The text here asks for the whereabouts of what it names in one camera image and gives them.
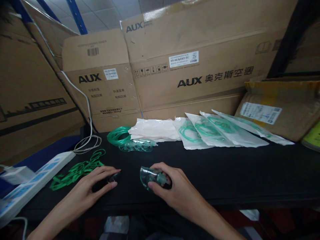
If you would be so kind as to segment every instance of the white cable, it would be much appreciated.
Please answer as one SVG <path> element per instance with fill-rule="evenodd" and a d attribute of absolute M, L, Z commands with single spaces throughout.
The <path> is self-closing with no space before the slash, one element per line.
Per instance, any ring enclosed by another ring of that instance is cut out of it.
<path fill-rule="evenodd" d="M 25 217 L 15 217 L 12 220 L 23 220 L 24 221 L 24 229 L 23 229 L 23 235 L 22 240 L 26 240 L 26 232 L 27 232 L 27 226 L 28 226 L 28 219 Z"/>
<path fill-rule="evenodd" d="M 89 136 L 89 137 L 86 137 L 86 138 L 82 139 L 80 142 L 78 142 L 77 145 L 74 147 L 74 150 L 73 150 L 73 152 L 74 152 L 75 154 L 83 154 L 83 153 L 89 152 L 90 150 L 92 150 L 92 149 L 94 149 L 94 148 L 96 148 L 96 147 L 99 147 L 99 146 L 101 145 L 102 139 L 101 139 L 101 137 L 98 137 L 98 136 L 96 136 L 96 135 L 92 135 L 92 133 L 93 133 L 93 129 L 92 129 L 92 117 L 91 117 L 90 103 L 89 103 L 89 99 L 88 99 L 87 95 L 85 95 L 79 88 L 77 88 L 77 87 L 69 80 L 68 76 L 64 73 L 64 71 L 61 71 L 61 72 L 62 72 L 62 74 L 66 77 L 67 81 L 68 81 L 75 89 L 77 89 L 77 90 L 86 98 L 86 100 L 87 100 L 88 112 L 89 112 L 89 118 L 90 118 L 90 136 Z M 87 144 L 90 142 L 91 138 L 97 138 L 97 141 L 96 141 L 96 143 L 94 144 L 94 146 L 93 146 L 93 147 L 90 147 L 90 148 L 86 148 L 86 149 L 81 149 L 81 148 L 83 148 L 85 145 L 87 145 Z"/>

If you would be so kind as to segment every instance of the power adapter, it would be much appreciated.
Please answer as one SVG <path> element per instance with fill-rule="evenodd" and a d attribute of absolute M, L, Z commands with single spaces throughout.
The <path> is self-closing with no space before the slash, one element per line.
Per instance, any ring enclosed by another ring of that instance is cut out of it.
<path fill-rule="evenodd" d="M 28 167 L 4 167 L 6 173 L 2 174 L 0 177 L 11 183 L 12 185 L 22 184 L 30 181 L 36 176 L 36 174 L 30 170 Z"/>

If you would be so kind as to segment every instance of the white label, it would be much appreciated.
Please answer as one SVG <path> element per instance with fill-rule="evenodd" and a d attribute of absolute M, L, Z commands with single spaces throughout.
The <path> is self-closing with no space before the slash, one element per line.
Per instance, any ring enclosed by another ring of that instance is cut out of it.
<path fill-rule="evenodd" d="M 243 104 L 240 114 L 273 125 L 281 111 L 282 108 L 246 102 Z"/>
<path fill-rule="evenodd" d="M 170 68 L 199 62 L 199 51 L 169 57 Z"/>
<path fill-rule="evenodd" d="M 118 79 L 117 70 L 115 68 L 103 70 L 107 80 Z"/>

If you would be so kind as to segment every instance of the right hand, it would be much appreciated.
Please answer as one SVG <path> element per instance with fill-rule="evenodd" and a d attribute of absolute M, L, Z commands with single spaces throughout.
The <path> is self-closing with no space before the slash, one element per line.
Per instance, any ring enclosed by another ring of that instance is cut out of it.
<path fill-rule="evenodd" d="M 156 182 L 149 182 L 149 188 L 181 216 L 197 223 L 210 205 L 191 184 L 184 172 L 179 168 L 169 167 L 163 162 L 155 163 L 150 168 L 166 173 L 171 178 L 172 188 L 164 189 Z"/>

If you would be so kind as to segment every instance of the forearm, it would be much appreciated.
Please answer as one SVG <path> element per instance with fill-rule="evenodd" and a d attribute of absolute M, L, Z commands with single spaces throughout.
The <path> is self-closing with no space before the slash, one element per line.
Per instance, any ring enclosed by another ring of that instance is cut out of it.
<path fill-rule="evenodd" d="M 54 208 L 39 226 L 30 233 L 28 240 L 53 239 L 59 232 L 82 214 L 82 212 L 78 214 L 65 214 L 65 211 L 63 213 L 63 210 L 64 209 L 60 209 L 58 206 Z"/>
<path fill-rule="evenodd" d="M 217 239 L 245 239 L 208 203 L 199 211 L 194 222 Z"/>

